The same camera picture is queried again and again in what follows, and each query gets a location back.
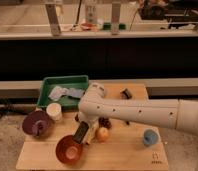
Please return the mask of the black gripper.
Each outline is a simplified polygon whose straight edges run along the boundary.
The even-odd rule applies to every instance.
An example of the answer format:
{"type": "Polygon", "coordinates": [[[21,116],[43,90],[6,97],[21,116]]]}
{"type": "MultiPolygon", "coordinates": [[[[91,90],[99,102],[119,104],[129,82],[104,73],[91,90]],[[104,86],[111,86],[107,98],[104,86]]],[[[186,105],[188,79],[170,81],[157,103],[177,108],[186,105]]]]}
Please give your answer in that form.
{"type": "Polygon", "coordinates": [[[89,129],[89,125],[86,122],[82,121],[80,123],[77,131],[73,135],[73,140],[76,143],[81,144],[85,135],[87,134],[88,129],[89,129]]]}

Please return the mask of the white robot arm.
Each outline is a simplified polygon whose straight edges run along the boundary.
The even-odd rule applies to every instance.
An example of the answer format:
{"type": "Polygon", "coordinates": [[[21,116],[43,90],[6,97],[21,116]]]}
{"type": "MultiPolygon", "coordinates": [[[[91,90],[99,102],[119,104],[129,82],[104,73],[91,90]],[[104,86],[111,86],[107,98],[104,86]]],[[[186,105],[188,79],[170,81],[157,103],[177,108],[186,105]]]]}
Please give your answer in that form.
{"type": "Polygon", "coordinates": [[[107,99],[105,87],[91,83],[78,104],[78,117],[92,124],[99,117],[176,129],[198,135],[198,101],[107,99]]]}

